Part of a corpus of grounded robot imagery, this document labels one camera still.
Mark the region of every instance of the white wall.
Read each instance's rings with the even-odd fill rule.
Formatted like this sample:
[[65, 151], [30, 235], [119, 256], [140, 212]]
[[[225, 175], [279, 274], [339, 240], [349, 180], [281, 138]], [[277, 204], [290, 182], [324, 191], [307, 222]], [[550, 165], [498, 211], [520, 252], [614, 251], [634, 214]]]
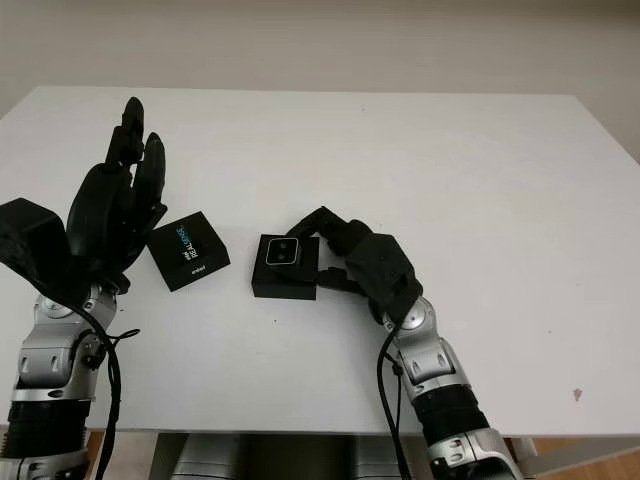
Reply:
[[0, 115], [39, 84], [571, 93], [640, 159], [640, 2], [0, 0]]

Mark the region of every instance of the silver robotic arm segment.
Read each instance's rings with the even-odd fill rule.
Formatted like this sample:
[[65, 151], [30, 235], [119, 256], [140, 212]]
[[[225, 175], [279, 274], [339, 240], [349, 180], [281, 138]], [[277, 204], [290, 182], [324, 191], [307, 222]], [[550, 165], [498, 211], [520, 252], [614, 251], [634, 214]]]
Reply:
[[[106, 330], [115, 317], [115, 295], [94, 285], [83, 308]], [[33, 330], [20, 350], [13, 400], [92, 400], [100, 345], [91, 327], [43, 295], [36, 299], [34, 316]]]
[[[94, 285], [83, 308], [106, 329], [115, 295]], [[85, 418], [93, 400], [102, 345], [86, 321], [39, 295], [35, 325], [18, 360], [0, 480], [84, 478]]]
[[[393, 329], [388, 317], [384, 324]], [[436, 479], [522, 480], [502, 436], [478, 409], [453, 348], [438, 335], [431, 303], [418, 299], [394, 342]]]

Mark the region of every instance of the robotic arm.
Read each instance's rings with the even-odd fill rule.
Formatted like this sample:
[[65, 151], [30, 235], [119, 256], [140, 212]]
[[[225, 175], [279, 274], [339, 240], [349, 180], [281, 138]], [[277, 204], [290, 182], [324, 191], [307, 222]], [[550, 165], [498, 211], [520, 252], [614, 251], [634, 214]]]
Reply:
[[[325, 207], [303, 219], [287, 236], [300, 238], [316, 232], [328, 240], [335, 254], [345, 257], [354, 279], [348, 279], [345, 270], [330, 268], [318, 272], [317, 284], [366, 296], [373, 317], [390, 332], [378, 370], [393, 342], [436, 480], [521, 480], [504, 440], [478, 408], [453, 348], [438, 335], [433, 306], [422, 297], [422, 285], [396, 240], [373, 233], [358, 220], [345, 222]], [[398, 427], [386, 405], [381, 375], [378, 382], [385, 415], [397, 439]], [[396, 455], [401, 474], [408, 477], [399, 440]]]
[[130, 285], [124, 270], [167, 210], [160, 203], [164, 147], [155, 133], [143, 144], [143, 115], [131, 98], [105, 162], [89, 171], [76, 195], [66, 232], [55, 213], [28, 200], [0, 205], [0, 261], [40, 292], [20, 351], [0, 480], [84, 478], [85, 419], [108, 356], [112, 403], [96, 478], [106, 469], [120, 402], [115, 344], [137, 333], [111, 337], [106, 329], [116, 295]]

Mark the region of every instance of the black box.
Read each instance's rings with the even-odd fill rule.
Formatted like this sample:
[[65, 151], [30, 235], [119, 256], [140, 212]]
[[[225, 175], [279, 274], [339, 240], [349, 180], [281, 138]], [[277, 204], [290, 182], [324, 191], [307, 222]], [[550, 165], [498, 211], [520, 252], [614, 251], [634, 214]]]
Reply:
[[[282, 241], [278, 241], [269, 248], [273, 239]], [[297, 300], [316, 299], [315, 278], [318, 273], [320, 240], [318, 237], [300, 238], [295, 245], [292, 240], [285, 239], [283, 235], [260, 237], [258, 255], [251, 278], [254, 296]], [[278, 273], [278, 269], [289, 274]]]
[[148, 246], [172, 292], [231, 263], [222, 240], [202, 212], [156, 228]]

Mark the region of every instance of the white table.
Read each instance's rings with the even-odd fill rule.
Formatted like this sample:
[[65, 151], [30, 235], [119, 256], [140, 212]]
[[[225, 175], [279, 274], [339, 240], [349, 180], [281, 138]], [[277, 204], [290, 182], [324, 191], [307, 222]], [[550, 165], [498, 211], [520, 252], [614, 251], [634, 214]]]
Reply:
[[[147, 251], [128, 271], [120, 428], [387, 431], [363, 301], [251, 293], [259, 234], [324, 204], [396, 236], [503, 434], [640, 433], [640, 168], [575, 98], [38, 88], [0, 121], [0, 200], [66, 218], [131, 95], [166, 146], [163, 222], [202, 210], [231, 265], [174, 293]], [[6, 268], [0, 292], [7, 412], [35, 292]], [[104, 375], [96, 395], [101, 427]]]

